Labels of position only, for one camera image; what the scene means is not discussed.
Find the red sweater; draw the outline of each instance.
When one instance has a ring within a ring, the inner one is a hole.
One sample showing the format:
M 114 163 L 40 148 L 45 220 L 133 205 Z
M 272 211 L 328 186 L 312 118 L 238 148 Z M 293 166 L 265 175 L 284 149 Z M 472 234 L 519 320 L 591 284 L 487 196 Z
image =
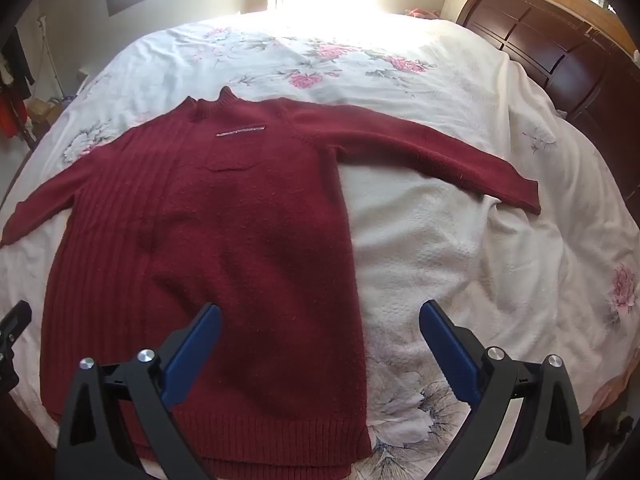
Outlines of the red sweater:
M 45 407 L 60 416 L 82 357 L 129 360 L 212 301 L 222 336 L 174 410 L 195 450 L 224 478 L 348 474 L 371 448 L 337 162 L 412 168 L 540 211 L 536 182 L 427 126 L 228 88 L 188 98 L 44 183 L 2 232 L 12 244 L 73 207 L 45 298 Z

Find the white bed sheet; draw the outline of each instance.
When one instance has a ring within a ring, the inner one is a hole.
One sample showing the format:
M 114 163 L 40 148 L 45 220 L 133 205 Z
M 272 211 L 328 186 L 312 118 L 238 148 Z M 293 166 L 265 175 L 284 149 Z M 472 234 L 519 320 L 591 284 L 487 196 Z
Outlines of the white bed sheet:
M 438 300 L 455 323 L 513 358 L 561 355 L 581 410 L 624 370 L 639 343 L 640 233 L 606 164 L 520 65 L 441 20 L 258 13 L 146 36 L 46 135 L 0 210 L 0 226 L 81 153 L 188 95 L 214 100 L 224 85 L 249 100 L 348 103 L 428 124 L 540 183 L 542 214 L 534 216 L 410 170 L 340 167 L 374 446 L 352 478 L 422 480 L 467 413 L 420 336 L 425 300 Z M 57 427 L 40 402 L 40 330 L 68 215 L 0 251 L 0 313 L 22 299 L 34 310 L 15 346 L 14 397 L 52 444 Z M 516 408 L 481 475 L 497 466 Z

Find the sweater pocket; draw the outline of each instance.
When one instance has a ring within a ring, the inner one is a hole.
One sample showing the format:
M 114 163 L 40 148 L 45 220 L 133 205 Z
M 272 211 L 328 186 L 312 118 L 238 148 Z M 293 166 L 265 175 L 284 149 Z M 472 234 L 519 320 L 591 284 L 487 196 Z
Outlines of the sweater pocket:
M 247 170 L 260 162 L 264 124 L 220 132 L 213 137 L 205 166 L 212 171 Z

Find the metal screw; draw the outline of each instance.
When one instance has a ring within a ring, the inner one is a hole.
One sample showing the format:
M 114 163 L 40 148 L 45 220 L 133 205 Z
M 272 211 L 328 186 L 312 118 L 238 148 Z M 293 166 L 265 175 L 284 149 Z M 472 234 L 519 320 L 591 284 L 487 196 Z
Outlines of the metal screw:
M 555 366 L 556 368 L 559 368 L 562 366 L 562 359 L 558 355 L 551 354 L 547 359 L 547 361 L 549 361 L 550 365 Z
M 149 348 L 145 348 L 138 352 L 138 361 L 141 363 L 148 363 L 149 361 L 152 361 L 154 357 L 156 357 L 156 353 Z
M 502 361 L 504 359 L 504 350 L 497 346 L 492 346 L 486 352 L 486 354 L 494 361 Z
M 89 370 L 93 368 L 94 365 L 95 365 L 95 361 L 90 357 L 85 357 L 83 359 L 80 359 L 80 367 L 82 368 L 82 370 Z

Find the dark wooden headboard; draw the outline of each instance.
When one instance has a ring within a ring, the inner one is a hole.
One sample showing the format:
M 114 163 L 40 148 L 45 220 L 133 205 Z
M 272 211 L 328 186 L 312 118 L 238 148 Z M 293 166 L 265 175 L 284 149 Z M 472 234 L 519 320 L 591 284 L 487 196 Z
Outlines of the dark wooden headboard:
M 640 68 L 546 0 L 468 0 L 458 24 L 519 62 L 607 161 L 640 224 Z

